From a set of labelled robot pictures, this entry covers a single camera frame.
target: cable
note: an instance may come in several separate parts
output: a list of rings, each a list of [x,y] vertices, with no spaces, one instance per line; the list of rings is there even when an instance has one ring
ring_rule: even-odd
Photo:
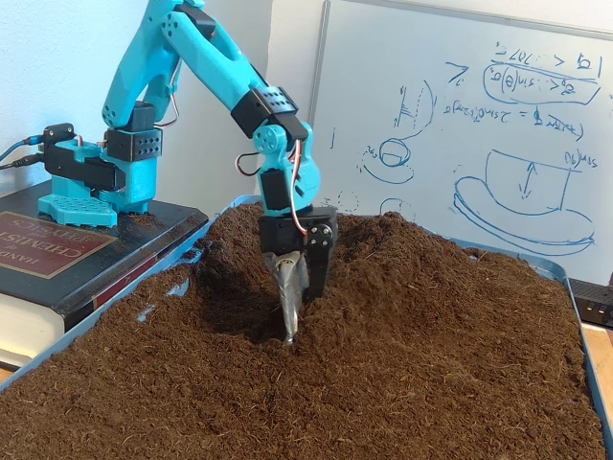
[[[296,228],[298,229],[298,231],[300,231],[300,233],[306,236],[308,232],[298,220],[298,216],[296,215],[296,205],[294,204],[294,191],[296,187],[296,178],[298,177],[298,170],[300,169],[300,162],[303,157],[303,143],[301,141],[296,141],[295,157],[296,158],[294,160],[294,173],[291,175],[291,189],[289,190],[289,201],[291,204],[291,217],[294,220],[294,225],[296,225]]]
[[[8,168],[23,168],[24,166],[35,165],[43,161],[44,155],[42,153],[35,153],[34,155],[24,156],[18,160],[13,161],[7,165],[0,166],[0,171],[7,170]]]
[[[259,173],[261,171],[261,168],[258,168],[257,170],[255,170],[254,172],[245,172],[241,167],[240,167],[240,160],[243,159],[245,156],[254,156],[254,155],[259,155],[259,152],[254,152],[254,153],[244,153],[243,155],[239,155],[237,156],[237,159],[234,162],[234,166],[237,168],[237,171],[239,173],[241,173],[242,175],[244,175],[245,177],[253,177],[254,175],[256,175],[257,173]]]
[[[44,142],[44,136],[30,136],[26,137],[24,140],[19,141],[7,149],[2,155],[0,155],[0,162],[4,161],[11,153],[20,147],[24,146],[35,146],[37,144],[41,144]]]
[[[17,150],[20,147],[23,147],[25,145],[26,145],[26,141],[25,140],[19,141],[19,142],[13,144],[12,146],[9,147],[9,149],[7,151],[5,151],[2,155],[0,155],[0,161],[3,161],[7,156],[9,156],[15,150]]]
[[[174,69],[174,72],[172,73],[172,78],[170,79],[170,86],[172,87],[174,87],[174,85],[176,84],[176,77],[179,74],[180,68],[181,68],[181,61],[179,60],[179,62],[177,62],[176,64],[176,68]],[[167,127],[171,127],[172,125],[174,125],[176,122],[179,121],[179,107],[176,104],[174,93],[170,93],[170,101],[172,102],[172,108],[174,108],[174,120],[167,122],[167,123],[155,124],[155,127],[158,127],[160,129],[166,129]]]

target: black book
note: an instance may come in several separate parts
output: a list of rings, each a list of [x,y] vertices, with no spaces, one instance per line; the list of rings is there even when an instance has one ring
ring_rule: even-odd
[[[23,366],[201,229],[194,208],[152,201],[114,228],[38,213],[51,182],[0,198],[0,364]]]

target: hole in soil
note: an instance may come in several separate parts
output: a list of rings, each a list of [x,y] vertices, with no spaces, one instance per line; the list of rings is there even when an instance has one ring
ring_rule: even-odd
[[[197,280],[205,299],[200,310],[205,329],[217,334],[244,335],[255,344],[271,338],[284,340],[283,309],[273,289],[251,289],[253,281],[244,274],[211,258],[207,259],[206,272],[198,268]]]

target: handwritten equation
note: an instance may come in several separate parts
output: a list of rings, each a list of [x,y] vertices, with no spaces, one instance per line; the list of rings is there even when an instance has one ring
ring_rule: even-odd
[[[601,90],[593,79],[578,79],[525,64],[494,62],[484,72],[488,96],[505,104],[590,104]]]

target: brown soil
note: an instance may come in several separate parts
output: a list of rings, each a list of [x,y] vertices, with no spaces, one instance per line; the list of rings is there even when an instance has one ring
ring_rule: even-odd
[[[260,213],[228,212],[204,262],[149,279],[14,384],[0,456],[605,458],[562,286],[398,215],[342,217],[327,293],[286,349]]]

